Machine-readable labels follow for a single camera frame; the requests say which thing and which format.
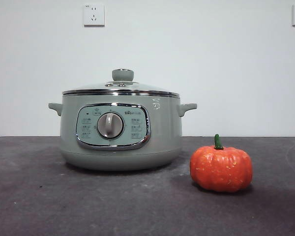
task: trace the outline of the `silver knob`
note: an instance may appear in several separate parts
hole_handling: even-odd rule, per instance
[[[106,113],[98,119],[97,130],[100,135],[107,139],[117,137],[122,132],[122,129],[122,119],[115,113]]]

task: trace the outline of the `pot base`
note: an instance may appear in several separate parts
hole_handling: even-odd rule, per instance
[[[133,171],[155,168],[172,162],[180,154],[180,149],[137,155],[89,155],[61,150],[66,162],[99,171]]]

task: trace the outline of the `button label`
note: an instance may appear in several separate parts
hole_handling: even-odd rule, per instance
[[[131,126],[131,131],[141,131],[142,127],[140,124],[135,124]]]
[[[82,131],[90,131],[90,125],[82,125]]]
[[[90,138],[90,132],[83,132],[82,133],[82,138],[84,138],[84,139]]]
[[[142,135],[140,133],[131,133],[132,139],[140,139],[142,138]]]
[[[92,120],[90,118],[83,118],[82,123],[83,124],[91,124]]]
[[[132,119],[131,119],[131,123],[132,123],[132,124],[141,124],[142,121],[141,121],[140,118],[132,118]]]
[[[94,111],[93,111],[93,115],[94,116],[100,116],[102,113],[101,111],[98,109],[98,108],[95,108]]]

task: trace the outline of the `orange pumpkin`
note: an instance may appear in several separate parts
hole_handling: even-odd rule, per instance
[[[234,147],[223,147],[218,134],[215,146],[197,149],[190,159],[191,178],[202,188],[217,192],[236,192],[252,180],[249,155]]]

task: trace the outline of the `control panel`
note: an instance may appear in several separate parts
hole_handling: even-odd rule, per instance
[[[140,148],[150,138],[148,112],[134,104],[87,105],[79,111],[76,137],[81,145],[91,149]]]

